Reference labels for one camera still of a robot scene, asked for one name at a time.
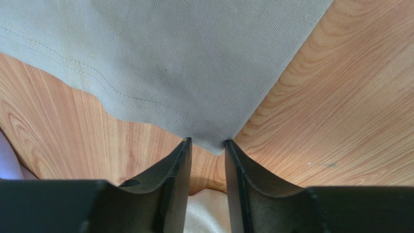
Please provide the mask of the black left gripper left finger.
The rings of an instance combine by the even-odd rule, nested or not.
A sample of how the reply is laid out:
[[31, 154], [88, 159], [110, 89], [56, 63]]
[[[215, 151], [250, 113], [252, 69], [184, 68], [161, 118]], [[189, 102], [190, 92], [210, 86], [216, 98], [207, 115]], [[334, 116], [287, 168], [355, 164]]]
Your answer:
[[105, 180], [3, 180], [3, 233], [181, 233], [192, 140], [115, 186]]

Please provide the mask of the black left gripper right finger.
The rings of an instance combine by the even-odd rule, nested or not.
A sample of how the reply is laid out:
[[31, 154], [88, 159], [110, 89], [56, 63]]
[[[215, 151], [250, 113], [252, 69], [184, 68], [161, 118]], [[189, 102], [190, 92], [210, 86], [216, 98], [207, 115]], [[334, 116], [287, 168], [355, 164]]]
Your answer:
[[294, 185], [224, 143], [234, 233], [411, 233], [414, 189]]

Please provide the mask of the beige t-shirt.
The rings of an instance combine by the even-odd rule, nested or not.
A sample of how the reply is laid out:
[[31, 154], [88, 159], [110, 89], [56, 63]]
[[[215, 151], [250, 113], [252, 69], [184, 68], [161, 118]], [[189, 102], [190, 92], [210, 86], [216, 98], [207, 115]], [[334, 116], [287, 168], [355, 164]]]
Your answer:
[[329, 0], [3, 0], [0, 50], [220, 155]]

